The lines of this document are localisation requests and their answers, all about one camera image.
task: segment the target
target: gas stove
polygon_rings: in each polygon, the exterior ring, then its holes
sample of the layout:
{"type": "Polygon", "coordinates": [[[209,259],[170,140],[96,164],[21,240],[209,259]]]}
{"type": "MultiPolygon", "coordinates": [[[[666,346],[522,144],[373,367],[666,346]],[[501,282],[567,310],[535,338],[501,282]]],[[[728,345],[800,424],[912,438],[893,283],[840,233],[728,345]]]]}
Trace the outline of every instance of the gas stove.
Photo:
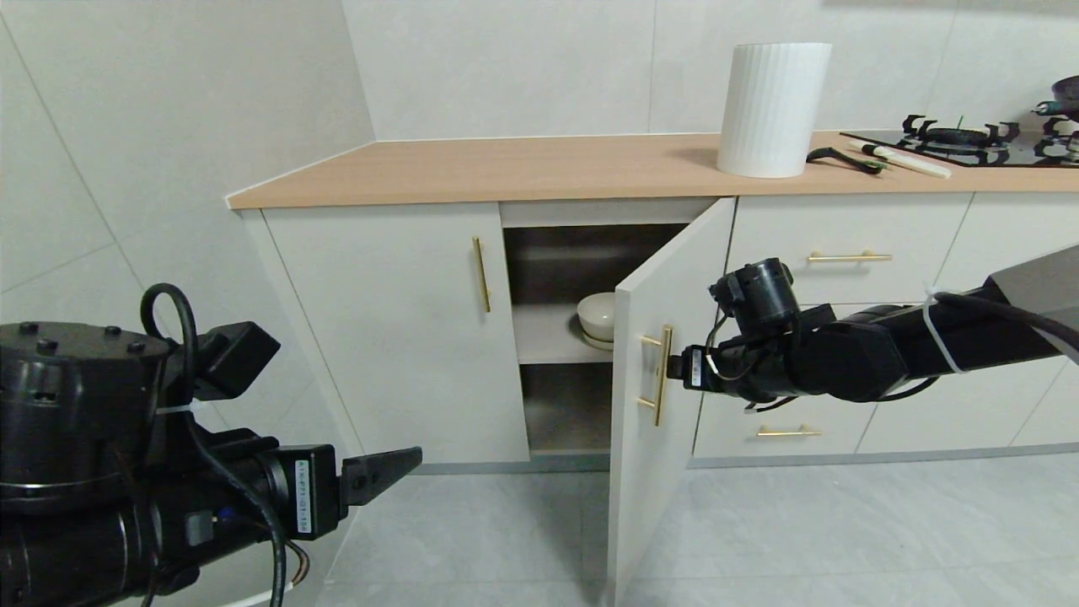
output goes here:
{"type": "Polygon", "coordinates": [[[1050,118],[1041,133],[1021,133],[1015,122],[986,124],[985,129],[933,127],[935,120],[911,114],[902,130],[843,133],[912,153],[961,166],[1048,166],[1079,168],[1079,129],[1070,122],[1050,118]]]}

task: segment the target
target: wooden countertop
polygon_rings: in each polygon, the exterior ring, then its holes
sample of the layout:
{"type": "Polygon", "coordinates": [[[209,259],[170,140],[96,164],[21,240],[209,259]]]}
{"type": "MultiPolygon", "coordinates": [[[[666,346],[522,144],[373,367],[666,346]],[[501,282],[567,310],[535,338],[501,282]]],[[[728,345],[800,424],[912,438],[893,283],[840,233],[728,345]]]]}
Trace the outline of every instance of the wooden countertop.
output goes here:
{"type": "MultiPolygon", "coordinates": [[[[845,153],[847,137],[814,135],[845,153]]],[[[716,134],[379,141],[229,196],[232,208],[508,199],[872,192],[1079,192],[1079,169],[970,168],[878,176],[828,160],[788,179],[715,168],[716,134]]]]}

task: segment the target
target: cabinet door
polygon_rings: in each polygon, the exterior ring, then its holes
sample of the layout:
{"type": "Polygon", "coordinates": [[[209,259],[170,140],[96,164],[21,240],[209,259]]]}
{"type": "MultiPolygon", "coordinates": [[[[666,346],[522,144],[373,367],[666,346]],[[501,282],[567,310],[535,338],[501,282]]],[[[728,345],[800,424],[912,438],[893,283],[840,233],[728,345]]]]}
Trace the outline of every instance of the cabinet door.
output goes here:
{"type": "Polygon", "coordinates": [[[735,202],[721,198],[615,289],[615,355],[611,432],[611,522],[607,604],[626,592],[689,460],[700,395],[668,383],[656,370],[663,340],[671,351],[700,344],[715,320],[707,287],[724,271],[735,202]],[[655,410],[639,399],[659,402],[655,410]]]}
{"type": "Polygon", "coordinates": [[[974,194],[937,284],[969,290],[1005,267],[1079,243],[1079,193],[974,194]]]}
{"type": "Polygon", "coordinates": [[[1012,441],[1019,445],[1079,443],[1079,365],[1067,362],[1012,441]]]}
{"type": "Polygon", "coordinates": [[[529,459],[497,203],[265,217],[366,452],[529,459]]]}
{"type": "Polygon", "coordinates": [[[858,453],[1007,447],[1065,364],[1061,357],[948,375],[878,403],[858,453]]]}

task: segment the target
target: plate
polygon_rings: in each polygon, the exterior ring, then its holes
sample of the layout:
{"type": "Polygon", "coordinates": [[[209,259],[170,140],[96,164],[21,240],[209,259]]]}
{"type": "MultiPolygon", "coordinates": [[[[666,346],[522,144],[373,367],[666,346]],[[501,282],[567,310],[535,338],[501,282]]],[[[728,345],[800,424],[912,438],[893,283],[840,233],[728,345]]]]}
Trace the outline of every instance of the plate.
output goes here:
{"type": "Polygon", "coordinates": [[[581,332],[581,335],[585,339],[585,343],[587,343],[592,348],[598,348],[600,350],[614,351],[614,342],[603,342],[602,340],[596,340],[595,337],[592,337],[591,335],[588,335],[585,332],[581,332]]]}

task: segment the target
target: white cable tie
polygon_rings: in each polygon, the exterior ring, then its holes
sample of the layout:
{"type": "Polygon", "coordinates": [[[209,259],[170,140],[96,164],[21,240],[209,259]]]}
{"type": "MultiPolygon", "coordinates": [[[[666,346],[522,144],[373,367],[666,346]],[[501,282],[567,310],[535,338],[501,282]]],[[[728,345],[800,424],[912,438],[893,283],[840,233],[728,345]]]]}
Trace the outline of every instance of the white cable tie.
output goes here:
{"type": "Polygon", "coordinates": [[[191,401],[190,405],[180,405],[178,408],[159,408],[158,415],[166,415],[170,413],[196,412],[199,410],[204,410],[208,406],[209,403],[204,403],[202,401],[191,401]]]}
{"type": "Polygon", "coordinates": [[[947,351],[947,346],[944,345],[944,340],[941,339],[941,334],[937,332],[937,328],[933,327],[933,321],[929,317],[929,306],[935,299],[934,294],[938,292],[947,292],[942,288],[937,288],[937,285],[926,286],[926,301],[921,305],[921,319],[926,323],[926,329],[929,330],[929,335],[933,337],[933,342],[937,343],[937,348],[940,349],[941,355],[944,357],[944,362],[947,367],[952,368],[952,371],[957,374],[967,373],[959,369],[959,365],[955,364],[955,359],[952,358],[952,354],[947,351]]]}
{"type": "Polygon", "coordinates": [[[712,368],[712,373],[720,375],[720,370],[715,369],[715,361],[712,360],[712,354],[709,353],[705,355],[705,360],[708,361],[708,367],[712,368]]]}

